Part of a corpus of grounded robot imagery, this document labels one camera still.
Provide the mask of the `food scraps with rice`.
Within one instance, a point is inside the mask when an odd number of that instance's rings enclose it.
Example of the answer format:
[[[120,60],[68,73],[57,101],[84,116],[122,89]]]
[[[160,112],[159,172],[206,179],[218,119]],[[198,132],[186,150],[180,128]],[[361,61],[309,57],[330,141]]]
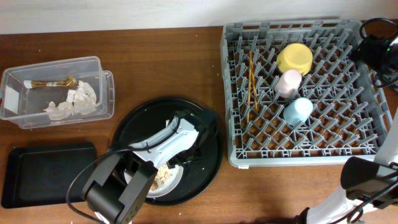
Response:
[[[157,190],[160,186],[167,183],[167,181],[173,176],[172,171],[169,169],[167,164],[159,167],[154,182],[151,185],[151,190]]]

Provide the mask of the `grey plate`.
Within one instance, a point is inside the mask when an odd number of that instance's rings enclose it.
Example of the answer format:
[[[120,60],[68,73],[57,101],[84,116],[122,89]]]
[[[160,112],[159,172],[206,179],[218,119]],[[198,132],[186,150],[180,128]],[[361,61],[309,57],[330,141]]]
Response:
[[[149,189],[149,193],[147,194],[147,198],[159,198],[162,196],[165,196],[171,191],[173,191],[174,188],[179,184],[179,182],[182,179],[183,176],[183,167],[182,166],[176,166],[173,169],[170,169],[172,171],[173,176],[167,181],[166,184],[160,186],[157,190],[151,190]]]

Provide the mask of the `wooden chopstick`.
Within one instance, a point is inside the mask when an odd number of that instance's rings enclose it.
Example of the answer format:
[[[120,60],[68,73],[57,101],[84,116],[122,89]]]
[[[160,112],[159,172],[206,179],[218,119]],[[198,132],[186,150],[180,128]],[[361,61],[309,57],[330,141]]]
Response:
[[[256,79],[254,77],[254,63],[253,63],[253,56],[252,56],[252,51],[249,51],[249,75],[250,75],[250,84],[252,87],[253,91],[253,96],[254,96],[254,107],[256,111],[258,110],[257,108],[257,91],[256,91]]]
[[[249,51],[249,73],[248,73],[248,100],[247,100],[249,111],[246,116],[247,122],[249,122],[250,111],[251,111],[251,87],[252,87],[251,81],[252,81],[252,51],[250,50]]]

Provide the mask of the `light blue cup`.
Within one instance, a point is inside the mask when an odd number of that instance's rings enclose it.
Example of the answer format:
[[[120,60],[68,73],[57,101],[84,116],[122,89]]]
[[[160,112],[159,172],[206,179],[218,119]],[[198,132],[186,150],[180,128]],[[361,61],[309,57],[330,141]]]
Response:
[[[295,126],[300,121],[305,122],[313,110],[313,103],[307,98],[298,98],[284,110],[283,117],[287,124]]]

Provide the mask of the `pink cup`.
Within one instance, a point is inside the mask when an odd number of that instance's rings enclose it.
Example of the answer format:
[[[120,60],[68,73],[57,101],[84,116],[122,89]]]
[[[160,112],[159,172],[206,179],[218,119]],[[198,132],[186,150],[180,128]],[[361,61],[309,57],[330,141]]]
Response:
[[[289,98],[295,90],[298,90],[301,81],[302,75],[299,71],[287,70],[280,76],[274,90],[279,91],[281,97]]]

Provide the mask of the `white napkin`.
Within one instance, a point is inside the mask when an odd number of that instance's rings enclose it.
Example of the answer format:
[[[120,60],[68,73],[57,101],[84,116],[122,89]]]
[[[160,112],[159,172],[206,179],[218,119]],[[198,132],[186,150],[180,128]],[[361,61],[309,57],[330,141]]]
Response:
[[[95,111],[96,93],[87,82],[79,81],[76,90],[69,90],[67,99],[58,104],[51,101],[45,112],[49,113],[49,118],[54,121],[66,119],[71,115],[87,115]]]

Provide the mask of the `yellow-green bowl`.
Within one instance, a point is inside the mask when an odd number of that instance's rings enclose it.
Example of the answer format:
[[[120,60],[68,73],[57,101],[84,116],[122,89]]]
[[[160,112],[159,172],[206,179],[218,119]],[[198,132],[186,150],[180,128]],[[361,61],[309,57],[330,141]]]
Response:
[[[310,71],[312,62],[312,51],[300,43],[287,45],[277,56],[277,67],[282,73],[296,70],[305,76]]]

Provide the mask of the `gold coffee stick wrapper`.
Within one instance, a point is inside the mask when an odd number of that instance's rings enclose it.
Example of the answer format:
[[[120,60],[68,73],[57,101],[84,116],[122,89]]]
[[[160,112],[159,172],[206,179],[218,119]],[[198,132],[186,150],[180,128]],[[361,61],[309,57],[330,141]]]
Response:
[[[39,87],[74,87],[78,84],[78,81],[73,77],[69,76],[66,80],[58,81],[43,81],[43,80],[24,80],[24,86],[27,89],[39,88]]]

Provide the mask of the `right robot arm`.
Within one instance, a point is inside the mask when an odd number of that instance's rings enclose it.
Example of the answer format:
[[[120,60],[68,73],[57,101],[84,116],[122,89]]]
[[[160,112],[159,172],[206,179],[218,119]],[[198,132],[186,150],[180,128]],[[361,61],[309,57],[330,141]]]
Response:
[[[365,27],[374,22],[397,23],[382,17],[364,21],[359,27],[361,42],[350,59],[366,65],[374,74],[366,75],[371,90],[397,88],[397,33],[389,37],[368,34]],[[343,166],[340,186],[322,203],[304,209],[295,223],[361,223],[368,212],[397,205],[397,120],[373,158],[351,156]]]

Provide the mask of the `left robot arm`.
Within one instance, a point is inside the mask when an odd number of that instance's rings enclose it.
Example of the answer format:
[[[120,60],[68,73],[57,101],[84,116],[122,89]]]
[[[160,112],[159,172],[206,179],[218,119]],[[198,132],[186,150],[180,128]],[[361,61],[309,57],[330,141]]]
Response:
[[[130,223],[143,206],[159,169],[176,155],[196,149],[217,132],[217,114],[177,111],[168,125],[153,136],[109,151],[96,166],[81,191],[98,223]]]

